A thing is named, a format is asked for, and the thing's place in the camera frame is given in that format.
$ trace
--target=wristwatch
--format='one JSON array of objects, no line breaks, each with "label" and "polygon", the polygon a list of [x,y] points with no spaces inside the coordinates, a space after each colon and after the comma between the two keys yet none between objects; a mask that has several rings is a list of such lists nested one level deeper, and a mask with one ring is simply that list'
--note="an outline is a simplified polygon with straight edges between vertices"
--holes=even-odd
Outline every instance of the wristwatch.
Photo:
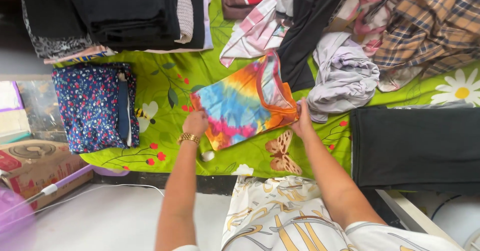
[{"label": "wristwatch", "polygon": [[177,140],[177,144],[180,145],[185,140],[193,141],[197,145],[200,144],[200,138],[199,137],[197,137],[195,135],[192,135],[192,134],[188,134],[188,133],[182,133]]}]

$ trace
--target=daisy print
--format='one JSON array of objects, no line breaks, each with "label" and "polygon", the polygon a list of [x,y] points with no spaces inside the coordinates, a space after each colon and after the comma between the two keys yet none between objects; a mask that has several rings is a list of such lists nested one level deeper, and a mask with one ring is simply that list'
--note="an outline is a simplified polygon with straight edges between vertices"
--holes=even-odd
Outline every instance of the daisy print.
[{"label": "daisy print", "polygon": [[435,87],[435,90],[441,91],[431,97],[430,104],[440,104],[444,102],[457,101],[465,99],[467,103],[473,103],[480,106],[480,80],[475,81],[478,69],[474,69],[468,79],[465,80],[465,73],[458,69],[455,72],[455,78],[446,76],[445,81],[448,85],[441,84]]}]

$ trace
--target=red flower print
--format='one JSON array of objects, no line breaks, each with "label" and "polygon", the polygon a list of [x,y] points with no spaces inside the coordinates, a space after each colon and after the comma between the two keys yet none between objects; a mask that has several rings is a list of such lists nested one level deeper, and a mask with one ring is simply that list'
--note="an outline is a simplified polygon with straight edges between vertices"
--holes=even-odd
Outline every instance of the red flower print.
[{"label": "red flower print", "polygon": [[160,160],[160,161],[165,161],[165,157],[166,155],[163,154],[163,152],[159,152],[156,157]]}]

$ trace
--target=white cable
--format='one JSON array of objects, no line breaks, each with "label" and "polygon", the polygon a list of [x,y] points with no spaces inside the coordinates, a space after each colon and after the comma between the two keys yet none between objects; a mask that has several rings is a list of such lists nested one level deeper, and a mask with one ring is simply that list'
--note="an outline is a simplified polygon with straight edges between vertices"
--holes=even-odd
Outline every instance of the white cable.
[{"label": "white cable", "polygon": [[162,191],[161,191],[160,189],[158,189],[158,188],[155,187],[155,186],[151,186],[151,185],[145,185],[145,184],[102,185],[102,186],[95,187],[95,188],[93,188],[93,189],[87,190],[87,191],[85,191],[85,192],[82,192],[82,193],[80,193],[80,194],[78,194],[78,195],[75,195],[75,196],[69,198],[69,199],[66,199],[66,200],[63,200],[63,201],[59,201],[59,202],[54,203],[54,204],[52,204],[52,205],[46,206],[45,208],[42,208],[42,209],[40,209],[40,210],[36,210],[36,211],[34,211],[33,213],[31,213],[31,214],[29,214],[29,215],[26,215],[26,216],[24,216],[24,217],[21,217],[21,218],[19,218],[19,219],[17,219],[17,220],[14,220],[14,221],[8,223],[8,224],[5,224],[5,225],[3,225],[3,226],[0,226],[0,229],[2,229],[3,227],[8,226],[8,225],[10,225],[10,224],[13,224],[13,223],[15,223],[15,222],[18,222],[18,221],[20,221],[20,220],[22,220],[22,219],[24,219],[24,218],[26,218],[26,217],[29,217],[29,216],[34,215],[34,214],[36,214],[36,213],[39,213],[39,212],[41,212],[41,211],[47,210],[47,209],[50,208],[50,207],[63,204],[63,203],[65,203],[65,202],[67,202],[67,201],[71,201],[71,200],[73,200],[73,199],[75,199],[75,198],[77,198],[77,197],[79,197],[79,196],[81,196],[81,195],[83,195],[83,194],[87,194],[88,192],[91,192],[91,191],[93,191],[93,190],[97,190],[97,189],[100,189],[100,188],[103,188],[103,187],[115,187],[115,186],[143,186],[143,187],[151,187],[151,188],[155,188],[158,192],[160,192],[160,194],[162,194],[163,197],[165,197],[165,195],[162,193]]}]

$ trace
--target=tie-dye shirt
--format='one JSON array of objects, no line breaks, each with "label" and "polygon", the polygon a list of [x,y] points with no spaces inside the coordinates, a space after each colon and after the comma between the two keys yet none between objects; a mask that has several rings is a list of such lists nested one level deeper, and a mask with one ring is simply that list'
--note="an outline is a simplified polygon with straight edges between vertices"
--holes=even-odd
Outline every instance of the tie-dye shirt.
[{"label": "tie-dye shirt", "polygon": [[298,119],[288,83],[271,51],[219,82],[190,94],[196,111],[208,115],[206,135],[220,150]]}]

